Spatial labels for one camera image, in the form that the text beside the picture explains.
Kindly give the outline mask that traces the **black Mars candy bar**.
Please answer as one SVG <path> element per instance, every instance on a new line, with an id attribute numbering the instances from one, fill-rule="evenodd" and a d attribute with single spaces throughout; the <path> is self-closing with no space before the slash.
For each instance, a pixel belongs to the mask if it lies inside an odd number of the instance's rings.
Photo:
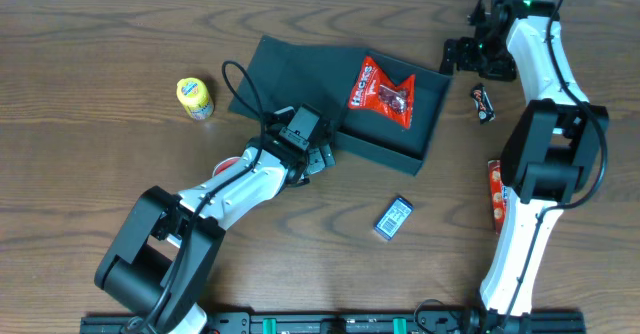
<path id="1" fill-rule="evenodd" d="M 478 83 L 471 89 L 470 97 L 474 100 L 481 124 L 495 119 L 494 108 L 486 92 L 486 87 L 482 83 Z"/>

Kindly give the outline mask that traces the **red Pringles can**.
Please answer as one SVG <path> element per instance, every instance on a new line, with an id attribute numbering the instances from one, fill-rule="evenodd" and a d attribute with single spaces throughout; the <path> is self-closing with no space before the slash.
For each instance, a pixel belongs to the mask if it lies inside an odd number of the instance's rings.
<path id="1" fill-rule="evenodd" d="M 225 170 L 227 170 L 229 167 L 231 167 L 232 165 L 234 165 L 237 161 L 239 160 L 238 156 L 233 156 L 233 157 L 229 157 L 226 158 L 222 161 L 220 161 L 213 169 L 212 171 L 212 176 L 215 177 L 216 175 L 224 172 Z"/>

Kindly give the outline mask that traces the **red Hacks candy bag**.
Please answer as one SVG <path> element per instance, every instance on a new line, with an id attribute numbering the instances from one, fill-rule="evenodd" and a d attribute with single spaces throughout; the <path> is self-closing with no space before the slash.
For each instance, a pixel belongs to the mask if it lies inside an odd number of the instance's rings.
<path id="1" fill-rule="evenodd" d="M 351 90 L 347 106 L 369 110 L 409 129 L 415 100 L 416 75 L 394 84 L 371 56 L 366 56 Z"/>

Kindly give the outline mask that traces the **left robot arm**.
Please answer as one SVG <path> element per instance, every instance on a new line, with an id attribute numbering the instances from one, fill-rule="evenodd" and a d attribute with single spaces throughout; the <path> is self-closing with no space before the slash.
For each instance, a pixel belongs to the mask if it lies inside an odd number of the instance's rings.
<path id="1" fill-rule="evenodd" d="M 208 181 L 177 194 L 154 186 L 138 198 L 94 276 L 133 314 L 112 332 L 201 332 L 207 315 L 197 300 L 227 230 L 335 163 L 330 122 L 308 106 L 261 114 L 260 129 Z"/>

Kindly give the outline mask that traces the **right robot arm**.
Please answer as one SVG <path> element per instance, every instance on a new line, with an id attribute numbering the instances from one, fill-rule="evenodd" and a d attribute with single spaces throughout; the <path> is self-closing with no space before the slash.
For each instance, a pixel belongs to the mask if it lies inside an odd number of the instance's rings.
<path id="1" fill-rule="evenodd" d="M 491 0 L 469 17 L 472 37 L 444 44 L 440 71 L 520 80 L 527 106 L 501 153 L 507 189 L 505 222 L 479 308 L 459 321 L 460 333 L 583 333 L 573 310 L 538 311 L 532 289 L 550 233 L 589 179 L 608 159 L 608 112 L 576 85 L 561 43 L 558 4 L 546 0 Z"/>

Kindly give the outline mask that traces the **dark green gift box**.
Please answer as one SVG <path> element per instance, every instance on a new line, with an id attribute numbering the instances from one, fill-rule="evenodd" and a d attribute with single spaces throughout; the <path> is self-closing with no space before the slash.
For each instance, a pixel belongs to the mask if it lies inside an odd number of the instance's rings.
<path id="1" fill-rule="evenodd" d="M 395 84 L 415 77 L 408 129 L 373 111 L 347 107 L 367 56 Z M 335 148 L 411 175 L 424 165 L 451 83 L 449 76 L 371 49 L 295 45 L 269 36 L 261 38 L 247 72 L 265 111 L 311 106 L 333 122 Z"/>

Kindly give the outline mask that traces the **yellow candy bottle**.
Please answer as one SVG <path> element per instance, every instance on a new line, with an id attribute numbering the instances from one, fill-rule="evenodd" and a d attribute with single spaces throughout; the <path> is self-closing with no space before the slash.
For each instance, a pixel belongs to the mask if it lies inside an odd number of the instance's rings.
<path id="1" fill-rule="evenodd" d="M 188 116 L 194 120 L 205 120 L 214 111 L 215 106 L 209 91 L 205 83 L 198 78 L 190 77 L 179 80 L 176 96 Z"/>

